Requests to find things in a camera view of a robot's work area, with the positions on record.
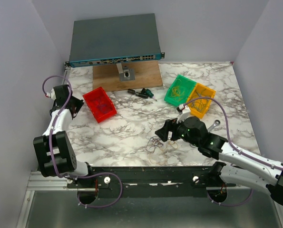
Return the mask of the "red plastic bin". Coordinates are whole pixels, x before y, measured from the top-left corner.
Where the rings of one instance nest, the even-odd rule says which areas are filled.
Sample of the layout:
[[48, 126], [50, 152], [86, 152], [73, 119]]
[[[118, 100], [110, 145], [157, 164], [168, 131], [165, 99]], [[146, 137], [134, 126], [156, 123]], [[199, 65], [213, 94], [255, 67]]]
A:
[[102, 87], [84, 94], [83, 98], [98, 123], [101, 123], [117, 114], [113, 102]]

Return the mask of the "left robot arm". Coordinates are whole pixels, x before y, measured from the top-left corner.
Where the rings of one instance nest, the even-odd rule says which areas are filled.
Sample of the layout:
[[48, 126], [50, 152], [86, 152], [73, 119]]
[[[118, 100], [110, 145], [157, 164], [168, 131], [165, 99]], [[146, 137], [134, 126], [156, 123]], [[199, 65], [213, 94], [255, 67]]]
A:
[[42, 136], [33, 140], [39, 171], [44, 177], [78, 178], [85, 188], [94, 184], [94, 175], [87, 162], [77, 160], [67, 129], [84, 104], [74, 97], [69, 85], [53, 87], [47, 97], [54, 100], [49, 111], [51, 121]]

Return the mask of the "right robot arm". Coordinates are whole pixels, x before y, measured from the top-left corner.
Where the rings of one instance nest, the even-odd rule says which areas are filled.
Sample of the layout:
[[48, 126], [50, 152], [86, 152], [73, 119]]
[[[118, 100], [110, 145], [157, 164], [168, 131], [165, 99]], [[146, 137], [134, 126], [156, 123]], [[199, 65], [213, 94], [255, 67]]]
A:
[[283, 162], [267, 159], [231, 144], [222, 136], [211, 133], [205, 123], [197, 117], [179, 122], [166, 120], [163, 127], [155, 131], [162, 141], [183, 140], [198, 148], [208, 157], [222, 161], [220, 170], [209, 172], [208, 181], [213, 186], [233, 183], [268, 194], [283, 206]]

